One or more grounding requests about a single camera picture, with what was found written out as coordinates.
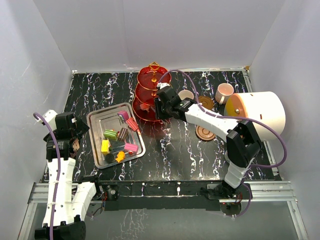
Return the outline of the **pink cupcake with topping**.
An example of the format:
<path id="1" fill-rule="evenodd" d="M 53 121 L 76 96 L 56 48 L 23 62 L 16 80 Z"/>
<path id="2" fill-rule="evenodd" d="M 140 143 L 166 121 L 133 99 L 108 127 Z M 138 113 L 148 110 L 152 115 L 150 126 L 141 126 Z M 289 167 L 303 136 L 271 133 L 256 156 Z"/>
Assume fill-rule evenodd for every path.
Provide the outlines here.
<path id="1" fill-rule="evenodd" d="M 139 107 L 140 107 L 140 109 L 141 109 L 142 111 L 148 111 L 149 108 L 150 108 L 149 105 L 146 105 L 146 104 L 144 104 L 144 103 L 140 104 Z"/>

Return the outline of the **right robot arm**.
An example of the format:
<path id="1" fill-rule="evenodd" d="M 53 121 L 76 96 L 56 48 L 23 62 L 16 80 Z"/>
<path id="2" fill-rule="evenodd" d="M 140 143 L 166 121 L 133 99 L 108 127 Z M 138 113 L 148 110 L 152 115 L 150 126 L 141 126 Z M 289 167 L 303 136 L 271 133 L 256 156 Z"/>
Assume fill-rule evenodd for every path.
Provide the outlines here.
<path id="1" fill-rule="evenodd" d="M 157 84 L 156 94 L 154 104 L 157 119 L 174 118 L 194 124 L 216 134 L 226 143 L 229 167 L 222 182 L 222 190 L 230 199 L 239 195 L 242 179 L 262 148 L 253 123 L 249 120 L 226 118 L 211 110 L 201 109 L 201 105 L 191 98 L 182 100 L 168 83 Z"/>

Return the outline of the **stainless steel tray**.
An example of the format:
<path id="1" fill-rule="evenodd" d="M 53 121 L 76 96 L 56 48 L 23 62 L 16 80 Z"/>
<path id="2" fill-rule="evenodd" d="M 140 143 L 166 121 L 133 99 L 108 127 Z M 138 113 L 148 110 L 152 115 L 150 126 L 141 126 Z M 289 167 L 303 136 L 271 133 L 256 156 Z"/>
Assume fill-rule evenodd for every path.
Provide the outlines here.
<path id="1" fill-rule="evenodd" d="M 109 168 L 146 153 L 141 131 L 129 103 L 92 111 L 86 119 L 97 168 Z"/>

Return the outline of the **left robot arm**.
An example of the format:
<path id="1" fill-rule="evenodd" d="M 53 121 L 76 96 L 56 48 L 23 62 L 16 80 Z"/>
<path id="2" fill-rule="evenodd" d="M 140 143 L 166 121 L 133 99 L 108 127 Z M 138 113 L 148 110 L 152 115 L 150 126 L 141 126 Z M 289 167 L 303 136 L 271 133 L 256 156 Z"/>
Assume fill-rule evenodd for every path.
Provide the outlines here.
<path id="1" fill-rule="evenodd" d="M 36 240 L 84 240 L 85 216 L 91 200 L 103 195 L 103 187 L 94 175 L 82 178 L 73 188 L 76 155 L 83 135 L 90 129 L 73 112 L 44 115 L 33 113 L 36 121 L 48 129 L 44 137 L 48 167 L 48 197 L 42 227 L 34 232 Z"/>

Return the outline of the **red three-tier dessert stand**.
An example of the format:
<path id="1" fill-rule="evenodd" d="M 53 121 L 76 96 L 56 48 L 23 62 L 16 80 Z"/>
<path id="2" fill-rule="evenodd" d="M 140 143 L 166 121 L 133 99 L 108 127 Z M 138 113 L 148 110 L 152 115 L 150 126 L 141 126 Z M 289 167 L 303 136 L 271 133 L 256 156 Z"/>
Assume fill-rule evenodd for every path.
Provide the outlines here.
<path id="1" fill-rule="evenodd" d="M 157 97 L 157 84 L 167 71 L 165 67 L 160 66 L 155 61 L 139 71 L 136 77 L 137 85 L 135 87 L 132 108 L 135 115 L 141 120 L 147 122 L 159 121 L 155 115 L 154 99 Z M 148 105 L 149 110 L 141 110 L 140 104 Z"/>

